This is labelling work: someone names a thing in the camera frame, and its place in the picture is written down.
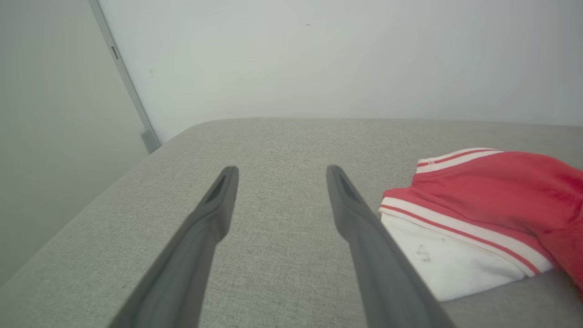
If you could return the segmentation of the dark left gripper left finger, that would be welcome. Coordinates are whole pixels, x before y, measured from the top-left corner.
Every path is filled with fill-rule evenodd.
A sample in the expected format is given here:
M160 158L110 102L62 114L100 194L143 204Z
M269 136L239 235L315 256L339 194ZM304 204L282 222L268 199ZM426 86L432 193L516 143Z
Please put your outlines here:
M111 328L198 326L216 246L229 232L239 169L225 167L148 268Z

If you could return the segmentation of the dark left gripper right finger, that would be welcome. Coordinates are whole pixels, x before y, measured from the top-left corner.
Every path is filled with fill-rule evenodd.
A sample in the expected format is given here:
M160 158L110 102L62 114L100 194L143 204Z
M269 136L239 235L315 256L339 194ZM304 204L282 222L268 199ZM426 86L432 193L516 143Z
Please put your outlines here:
M348 175L327 167L337 231L347 241L370 328L453 328L454 322L364 201Z

